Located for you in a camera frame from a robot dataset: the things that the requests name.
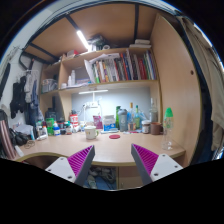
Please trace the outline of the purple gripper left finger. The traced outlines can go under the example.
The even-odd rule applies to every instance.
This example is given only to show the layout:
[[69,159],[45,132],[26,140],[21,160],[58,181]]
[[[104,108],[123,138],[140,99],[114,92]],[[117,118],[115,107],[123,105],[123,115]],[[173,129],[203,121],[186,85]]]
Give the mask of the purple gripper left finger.
[[94,156],[95,147],[91,145],[68,158],[59,157],[46,168],[46,171],[83,186]]

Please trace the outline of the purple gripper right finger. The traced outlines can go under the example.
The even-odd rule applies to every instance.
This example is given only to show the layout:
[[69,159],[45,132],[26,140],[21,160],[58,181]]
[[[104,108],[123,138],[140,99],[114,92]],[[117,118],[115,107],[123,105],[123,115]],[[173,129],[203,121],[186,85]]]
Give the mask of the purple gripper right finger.
[[148,185],[182,169],[182,166],[167,154],[158,155],[136,144],[131,145],[131,154],[143,185]]

